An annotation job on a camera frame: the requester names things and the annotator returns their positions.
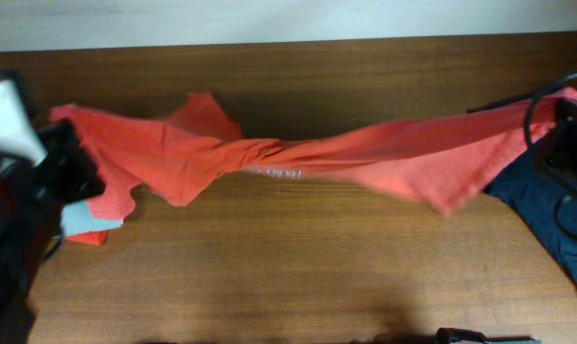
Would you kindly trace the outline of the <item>orange red t-shirt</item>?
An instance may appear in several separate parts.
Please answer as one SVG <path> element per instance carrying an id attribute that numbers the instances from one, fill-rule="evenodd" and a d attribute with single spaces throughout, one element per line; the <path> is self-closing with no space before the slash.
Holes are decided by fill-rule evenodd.
<path id="1" fill-rule="evenodd" d="M 449 215 L 479 194 L 525 150 L 526 101 L 449 118 L 379 123 L 332 138 L 245 139 L 209 93 L 198 93 L 162 120 L 123 118 L 77 105 L 51 111 L 66 119 L 106 188 L 92 213 L 119 220 L 135 208 L 139 185 L 174 206 L 191 203 L 222 175 L 329 178 L 429 204 Z"/>

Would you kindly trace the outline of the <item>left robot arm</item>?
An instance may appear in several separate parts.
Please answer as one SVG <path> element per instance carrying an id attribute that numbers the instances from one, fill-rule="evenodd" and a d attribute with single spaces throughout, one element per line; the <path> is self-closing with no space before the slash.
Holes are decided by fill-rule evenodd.
<path id="1" fill-rule="evenodd" d="M 37 136 L 48 152 L 40 164 L 0 151 L 0 343 L 29 338 L 35 321 L 29 294 L 40 267 L 65 241 L 63 208 L 105 189 L 69 121 Z"/>

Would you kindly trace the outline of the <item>folded grey t-shirt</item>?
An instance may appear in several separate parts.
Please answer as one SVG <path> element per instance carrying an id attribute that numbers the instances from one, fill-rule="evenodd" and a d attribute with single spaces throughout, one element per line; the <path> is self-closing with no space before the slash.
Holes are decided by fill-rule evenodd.
<path id="1" fill-rule="evenodd" d="M 95 218 L 85 201 L 67 204 L 61 212 L 61 227 L 67 236 L 117 229 L 122 225 L 122 220 Z"/>

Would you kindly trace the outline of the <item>folded orange t-shirt underneath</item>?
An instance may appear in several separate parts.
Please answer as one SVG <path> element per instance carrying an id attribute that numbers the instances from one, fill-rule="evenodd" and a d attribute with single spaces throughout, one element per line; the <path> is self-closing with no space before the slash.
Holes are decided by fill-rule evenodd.
<path id="1" fill-rule="evenodd" d="M 107 236 L 108 230 L 103 230 L 70 235 L 66 237 L 66 240 L 80 244 L 101 246 L 106 242 Z"/>

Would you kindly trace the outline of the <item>navy blue garment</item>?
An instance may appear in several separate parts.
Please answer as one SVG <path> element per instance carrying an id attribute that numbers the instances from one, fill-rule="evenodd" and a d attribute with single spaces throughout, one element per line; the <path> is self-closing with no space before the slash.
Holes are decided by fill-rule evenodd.
<path id="1" fill-rule="evenodd" d="M 483 192 L 520 216 L 577 288 L 577 201 L 563 201 L 566 189 L 537 172 L 524 152 Z"/>

